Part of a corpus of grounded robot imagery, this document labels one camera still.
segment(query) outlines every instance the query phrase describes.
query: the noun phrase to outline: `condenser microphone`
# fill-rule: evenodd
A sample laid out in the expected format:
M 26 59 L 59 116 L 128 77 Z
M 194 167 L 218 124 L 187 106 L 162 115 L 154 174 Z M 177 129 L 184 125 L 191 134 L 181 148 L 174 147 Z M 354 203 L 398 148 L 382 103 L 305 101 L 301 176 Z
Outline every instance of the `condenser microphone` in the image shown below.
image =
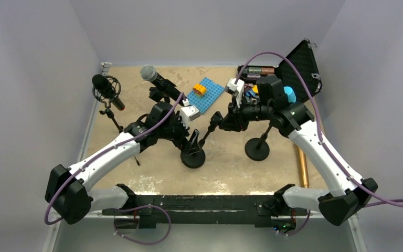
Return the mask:
M 115 87 L 108 81 L 108 79 L 103 75 L 94 75 L 92 78 L 92 83 L 95 89 L 106 99 L 109 103 L 113 104 L 118 110 L 124 110 L 125 106 L 120 100 L 118 95 L 120 94 L 121 87 L 118 92 Z
M 176 101 L 178 96 L 180 95 L 180 91 L 175 88 L 175 84 L 173 84 L 170 80 L 163 78 L 158 74 L 157 69 L 151 65 L 145 65 L 140 69 L 140 75 L 143 80 L 147 80 L 156 86 L 161 92 L 165 93 L 165 95 L 169 96 L 172 100 Z

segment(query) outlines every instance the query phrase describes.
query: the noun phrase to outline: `white wall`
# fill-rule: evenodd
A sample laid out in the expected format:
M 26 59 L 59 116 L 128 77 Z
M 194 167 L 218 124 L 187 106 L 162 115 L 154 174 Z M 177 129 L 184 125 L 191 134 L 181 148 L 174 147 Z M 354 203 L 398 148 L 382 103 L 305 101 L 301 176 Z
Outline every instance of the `white wall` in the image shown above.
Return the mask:
M 403 1 L 345 1 L 317 61 L 328 138 L 379 194 L 403 198 Z M 369 251 L 403 251 L 403 208 L 359 217 Z
M 0 251 L 41 250 L 49 172 L 76 161 L 99 69 L 68 0 L 0 1 Z
M 118 65 L 237 65 L 320 43 L 344 0 L 71 0 L 98 57 Z M 261 63 L 278 59 L 262 57 Z

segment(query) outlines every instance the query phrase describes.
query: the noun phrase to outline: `round black base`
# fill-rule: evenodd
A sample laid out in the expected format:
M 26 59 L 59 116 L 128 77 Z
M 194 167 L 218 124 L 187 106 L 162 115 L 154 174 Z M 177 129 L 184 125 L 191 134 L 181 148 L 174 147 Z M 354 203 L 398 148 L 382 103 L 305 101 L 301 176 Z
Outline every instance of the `round black base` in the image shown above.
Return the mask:
M 259 138 L 251 138 L 245 144 L 245 153 L 250 159 L 254 161 L 265 160 L 270 154 L 270 147 L 266 142 L 262 143 L 259 149 L 256 149 L 257 144 L 260 142 Z
M 199 152 L 192 155 L 185 155 L 183 152 L 180 153 L 180 158 L 185 166 L 195 169 L 199 168 L 205 163 L 206 155 L 204 150 L 200 150 Z

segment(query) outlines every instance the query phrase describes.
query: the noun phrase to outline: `blue lego baseplate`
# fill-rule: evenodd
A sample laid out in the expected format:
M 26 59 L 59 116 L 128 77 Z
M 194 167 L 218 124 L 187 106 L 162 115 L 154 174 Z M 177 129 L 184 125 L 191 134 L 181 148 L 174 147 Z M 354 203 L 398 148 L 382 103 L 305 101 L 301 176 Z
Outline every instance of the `blue lego baseplate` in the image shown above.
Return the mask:
M 206 88 L 204 96 L 199 97 L 194 93 L 194 91 L 191 91 L 186 97 L 189 99 L 191 105 L 196 106 L 200 113 L 204 114 L 217 100 L 225 88 L 206 77 L 200 81 L 200 84 Z

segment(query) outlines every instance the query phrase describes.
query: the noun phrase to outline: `floor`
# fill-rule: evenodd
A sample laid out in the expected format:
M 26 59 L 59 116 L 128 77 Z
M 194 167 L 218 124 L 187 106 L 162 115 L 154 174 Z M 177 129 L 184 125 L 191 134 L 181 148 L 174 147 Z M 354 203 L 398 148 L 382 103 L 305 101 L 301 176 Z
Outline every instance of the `floor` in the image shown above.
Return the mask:
M 177 85 L 180 91 L 189 93 L 192 86 L 208 77 L 224 86 L 235 76 L 236 68 L 231 67 L 167 67 L 157 68 L 158 73 Z M 112 67 L 109 72 L 121 83 L 121 100 L 126 105 L 124 111 L 114 110 L 120 125 L 135 121 L 140 115 L 149 113 L 154 101 L 148 98 L 152 84 L 140 77 L 140 67 Z M 228 93 L 223 93 L 208 111 L 192 122 L 191 128 L 204 135 L 209 119 L 215 111 L 226 115 L 231 101 Z M 106 175 L 96 188 L 112 187 L 124 183 L 139 194 L 266 194 L 273 193 L 288 183 L 300 184 L 298 154 L 294 144 L 279 135 L 276 129 L 268 137 L 270 156 L 261 162 L 250 160 L 244 151 L 245 143 L 259 137 L 268 122 L 252 122 L 245 132 L 213 132 L 205 146 L 205 164 L 198 169 L 185 167 L 179 158 L 179 150 L 171 142 L 158 143 L 138 155 L 141 166 L 135 159 L 122 163 Z M 88 156 L 104 147 L 118 135 L 112 121 L 97 115 L 88 148 Z M 326 188 L 315 167 L 308 161 L 310 187 Z

